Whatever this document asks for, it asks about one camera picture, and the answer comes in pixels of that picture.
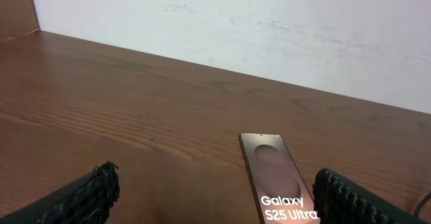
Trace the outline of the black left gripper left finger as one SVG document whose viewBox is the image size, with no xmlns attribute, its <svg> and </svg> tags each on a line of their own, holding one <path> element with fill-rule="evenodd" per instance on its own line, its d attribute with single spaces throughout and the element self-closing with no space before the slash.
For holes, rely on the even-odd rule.
<svg viewBox="0 0 431 224">
<path fill-rule="evenodd" d="M 119 199 L 118 166 L 110 161 L 1 218 L 6 224 L 104 224 Z"/>
</svg>

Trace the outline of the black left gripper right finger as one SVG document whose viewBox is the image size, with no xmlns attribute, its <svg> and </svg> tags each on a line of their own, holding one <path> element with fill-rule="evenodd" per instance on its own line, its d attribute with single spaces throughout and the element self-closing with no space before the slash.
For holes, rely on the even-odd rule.
<svg viewBox="0 0 431 224">
<path fill-rule="evenodd" d="M 426 195 L 409 214 L 355 182 L 323 168 L 312 185 L 314 210 L 325 224 L 426 224 L 419 218 Z"/>
</svg>

